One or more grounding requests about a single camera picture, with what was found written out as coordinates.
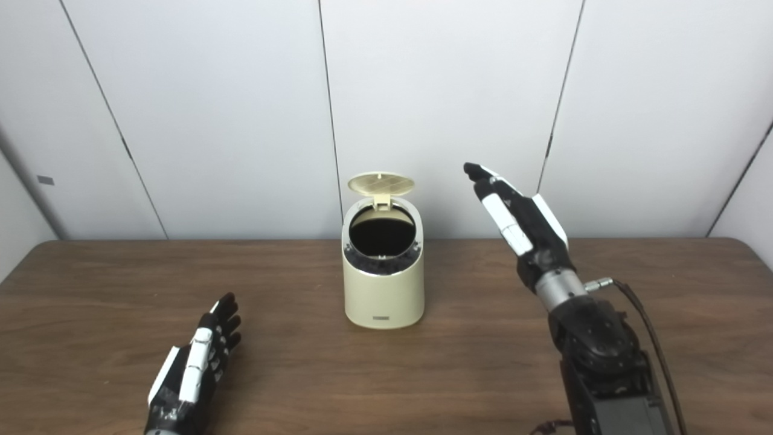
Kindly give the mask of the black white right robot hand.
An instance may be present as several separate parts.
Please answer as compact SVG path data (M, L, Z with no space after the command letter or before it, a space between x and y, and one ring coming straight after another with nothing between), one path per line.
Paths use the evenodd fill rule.
M525 196L511 182L485 166L464 163L464 173L502 238L518 259L522 283L536 292L551 272L572 270L568 237L541 195Z

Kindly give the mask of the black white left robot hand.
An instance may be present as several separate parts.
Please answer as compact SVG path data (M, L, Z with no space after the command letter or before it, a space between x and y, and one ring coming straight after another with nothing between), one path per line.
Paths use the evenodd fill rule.
M202 314L190 343L173 346L147 396L145 434L204 434L215 392L242 336L232 292Z

